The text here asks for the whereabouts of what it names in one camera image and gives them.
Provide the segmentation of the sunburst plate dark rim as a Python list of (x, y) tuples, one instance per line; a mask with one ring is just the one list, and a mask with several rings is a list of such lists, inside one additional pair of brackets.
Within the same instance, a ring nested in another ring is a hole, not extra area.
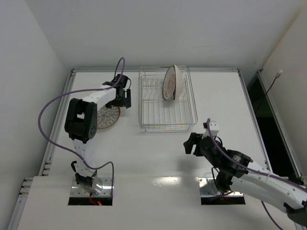
[(171, 100), (174, 98), (174, 91), (176, 89), (176, 71), (175, 67), (171, 66), (164, 77), (163, 82), (163, 99)]

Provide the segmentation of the floral plate orange rim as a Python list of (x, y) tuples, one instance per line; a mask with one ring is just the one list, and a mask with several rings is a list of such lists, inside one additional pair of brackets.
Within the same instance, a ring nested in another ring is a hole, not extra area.
[(175, 89), (173, 93), (174, 100), (179, 99), (181, 93), (182, 93), (182, 88), (183, 88), (183, 78), (182, 78), (182, 73), (177, 65), (173, 65), (174, 71), (175, 71)]
[(120, 108), (106, 108), (103, 106), (97, 111), (97, 128), (106, 129), (113, 126), (120, 117)]

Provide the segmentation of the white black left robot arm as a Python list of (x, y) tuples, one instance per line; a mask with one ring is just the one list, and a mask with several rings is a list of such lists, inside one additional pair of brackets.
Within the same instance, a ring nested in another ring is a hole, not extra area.
[(72, 162), (77, 185), (90, 195), (98, 195), (103, 183), (97, 176), (94, 165), (92, 143), (98, 130), (115, 124), (121, 108), (131, 107), (131, 80), (118, 74), (112, 81), (106, 81), (99, 90), (81, 99), (69, 102), (64, 130), (69, 135), (78, 160)]

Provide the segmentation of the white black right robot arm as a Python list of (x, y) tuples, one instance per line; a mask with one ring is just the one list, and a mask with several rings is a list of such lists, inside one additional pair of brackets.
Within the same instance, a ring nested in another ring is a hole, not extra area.
[(223, 147), (210, 136), (191, 133), (183, 144), (186, 154), (204, 157), (218, 174), (208, 183), (212, 195), (244, 193), (268, 203), (293, 222), (307, 225), (307, 189), (262, 168), (251, 157)]

